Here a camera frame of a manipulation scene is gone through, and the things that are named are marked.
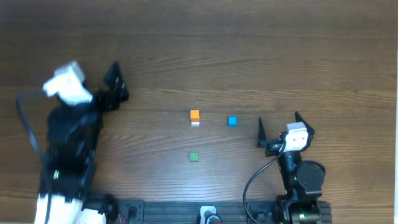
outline green cube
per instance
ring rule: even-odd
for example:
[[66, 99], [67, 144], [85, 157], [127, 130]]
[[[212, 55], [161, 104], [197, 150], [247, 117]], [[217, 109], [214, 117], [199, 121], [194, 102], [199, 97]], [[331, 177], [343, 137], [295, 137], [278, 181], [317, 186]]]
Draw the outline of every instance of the green cube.
[[191, 152], [190, 155], [191, 162], [199, 162], [199, 153], [198, 152]]

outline wooden table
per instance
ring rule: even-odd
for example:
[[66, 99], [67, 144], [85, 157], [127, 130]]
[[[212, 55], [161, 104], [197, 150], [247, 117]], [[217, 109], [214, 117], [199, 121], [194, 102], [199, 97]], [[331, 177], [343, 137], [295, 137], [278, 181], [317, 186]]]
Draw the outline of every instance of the wooden table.
[[[113, 60], [131, 98], [104, 117], [94, 189], [148, 201], [240, 201], [299, 111], [317, 131], [303, 158], [327, 169], [335, 223], [391, 223], [397, 4], [393, 0], [0, 2], [0, 221], [32, 222], [40, 164], [17, 94], [78, 60], [95, 90]], [[26, 104], [45, 147], [57, 104]], [[189, 110], [201, 111], [192, 128]], [[238, 117], [238, 127], [226, 119]], [[189, 153], [200, 161], [190, 162]], [[277, 166], [248, 198], [284, 189]]]

